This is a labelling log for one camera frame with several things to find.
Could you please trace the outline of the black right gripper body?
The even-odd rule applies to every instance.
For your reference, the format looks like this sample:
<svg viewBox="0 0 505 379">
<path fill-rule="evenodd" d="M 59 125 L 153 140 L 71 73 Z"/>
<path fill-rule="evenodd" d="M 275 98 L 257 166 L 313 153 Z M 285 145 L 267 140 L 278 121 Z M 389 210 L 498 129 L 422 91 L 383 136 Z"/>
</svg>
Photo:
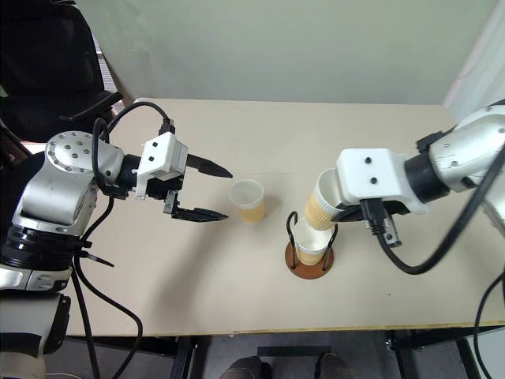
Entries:
<svg viewBox="0 0 505 379">
<path fill-rule="evenodd" d="M 393 215 L 405 215 L 410 211 L 399 201 L 383 201 L 379 198 L 360 201 L 359 220 L 374 236 L 381 236 L 390 248 L 399 247 L 402 241 L 399 237 Z"/>
</svg>

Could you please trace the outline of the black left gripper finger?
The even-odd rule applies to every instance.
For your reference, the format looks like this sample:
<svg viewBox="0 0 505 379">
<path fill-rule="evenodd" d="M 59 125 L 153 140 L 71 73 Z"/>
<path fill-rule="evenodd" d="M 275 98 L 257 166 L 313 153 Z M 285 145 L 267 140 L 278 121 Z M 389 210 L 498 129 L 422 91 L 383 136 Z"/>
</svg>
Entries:
<svg viewBox="0 0 505 379">
<path fill-rule="evenodd" d="M 194 209 L 185 209 L 176 207 L 173 209 L 171 216 L 176 220 L 184 220 L 195 223 L 207 223 L 207 222 L 215 222 L 226 220 L 228 218 L 227 215 L 222 214 L 220 212 L 212 211 L 204 208 L 194 208 Z"/>
<path fill-rule="evenodd" d="M 202 174 L 220 178 L 232 178 L 233 175 L 224 167 L 219 166 L 208 159 L 188 154 L 186 158 L 186 166 L 197 169 Z"/>
</svg>

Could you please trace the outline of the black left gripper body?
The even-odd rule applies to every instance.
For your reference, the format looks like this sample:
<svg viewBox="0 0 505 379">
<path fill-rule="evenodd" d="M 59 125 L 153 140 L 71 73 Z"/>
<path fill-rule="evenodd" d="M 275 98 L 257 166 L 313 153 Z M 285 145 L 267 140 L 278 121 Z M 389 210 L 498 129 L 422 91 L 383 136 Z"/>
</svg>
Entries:
<svg viewBox="0 0 505 379">
<path fill-rule="evenodd" d="M 148 180 L 146 194 L 156 200 L 163 200 L 163 212 L 172 216 L 182 216 L 183 209 L 179 207 L 178 193 L 182 189 L 184 175 L 179 175 L 166 181 L 160 178 Z"/>
</svg>

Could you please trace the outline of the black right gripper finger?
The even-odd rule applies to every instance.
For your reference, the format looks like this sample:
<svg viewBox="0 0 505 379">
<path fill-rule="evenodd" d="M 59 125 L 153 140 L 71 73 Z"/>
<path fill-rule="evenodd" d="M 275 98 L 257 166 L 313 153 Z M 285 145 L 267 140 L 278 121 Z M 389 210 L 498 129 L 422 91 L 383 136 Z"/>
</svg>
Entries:
<svg viewBox="0 0 505 379">
<path fill-rule="evenodd" d="M 360 205 L 351 205 L 344 209 L 337 208 L 337 212 L 332 216 L 333 223 L 346 223 L 362 221 L 362 210 Z"/>
</svg>

